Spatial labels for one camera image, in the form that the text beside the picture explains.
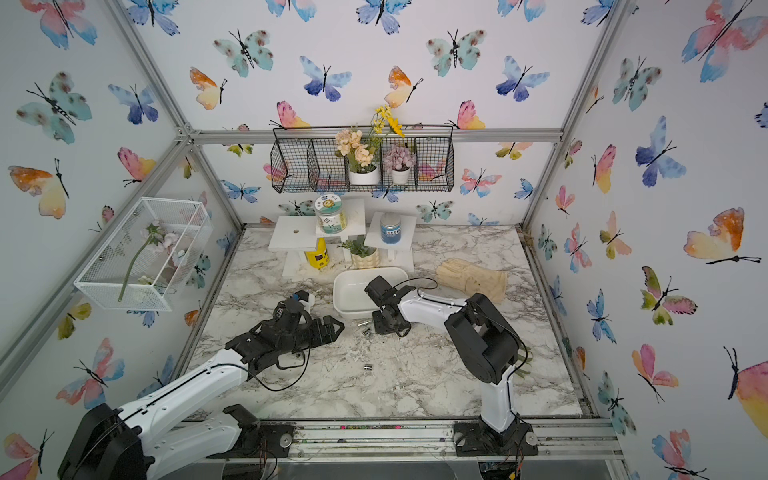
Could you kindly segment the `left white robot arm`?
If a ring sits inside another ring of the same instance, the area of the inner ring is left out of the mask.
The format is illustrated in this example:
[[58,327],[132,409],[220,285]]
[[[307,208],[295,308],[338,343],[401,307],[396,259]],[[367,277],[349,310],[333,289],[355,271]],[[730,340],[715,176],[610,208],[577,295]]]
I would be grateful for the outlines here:
[[85,414],[62,460],[60,479],[160,479],[207,456],[230,450],[255,419],[236,407],[199,427],[181,421],[213,398],[256,379],[281,356],[335,342],[345,329],[332,316],[309,312],[311,295],[298,292],[273,315],[229,340],[197,368],[153,393],[117,408]]

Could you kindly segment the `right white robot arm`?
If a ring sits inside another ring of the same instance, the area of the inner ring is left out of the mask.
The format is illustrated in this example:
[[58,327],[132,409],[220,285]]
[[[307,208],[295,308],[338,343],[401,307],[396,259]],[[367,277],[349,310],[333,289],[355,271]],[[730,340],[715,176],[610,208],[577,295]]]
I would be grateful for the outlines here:
[[465,368],[481,383],[485,427],[505,434],[519,419],[513,375],[529,360],[529,350],[509,321],[485,295],[450,299],[428,295],[408,281],[390,284],[377,276],[365,287],[377,309],[375,332],[405,337],[415,324],[447,333]]

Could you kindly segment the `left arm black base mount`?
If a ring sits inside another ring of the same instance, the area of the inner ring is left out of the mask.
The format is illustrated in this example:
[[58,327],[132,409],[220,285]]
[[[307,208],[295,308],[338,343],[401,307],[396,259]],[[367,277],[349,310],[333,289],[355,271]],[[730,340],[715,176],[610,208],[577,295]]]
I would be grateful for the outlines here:
[[233,446],[221,453],[210,455],[212,459],[244,459],[273,456],[284,459],[289,456],[296,426],[291,423],[263,422],[241,404],[223,409],[227,419],[233,419],[240,429]]

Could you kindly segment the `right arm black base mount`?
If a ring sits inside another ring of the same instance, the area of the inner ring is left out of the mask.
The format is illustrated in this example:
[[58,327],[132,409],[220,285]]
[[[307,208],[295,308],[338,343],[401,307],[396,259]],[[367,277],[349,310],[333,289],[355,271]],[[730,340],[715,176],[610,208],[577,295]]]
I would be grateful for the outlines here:
[[538,437],[533,426],[519,417],[499,433],[483,420],[453,424],[453,443],[459,457],[510,456],[528,457],[539,454]]

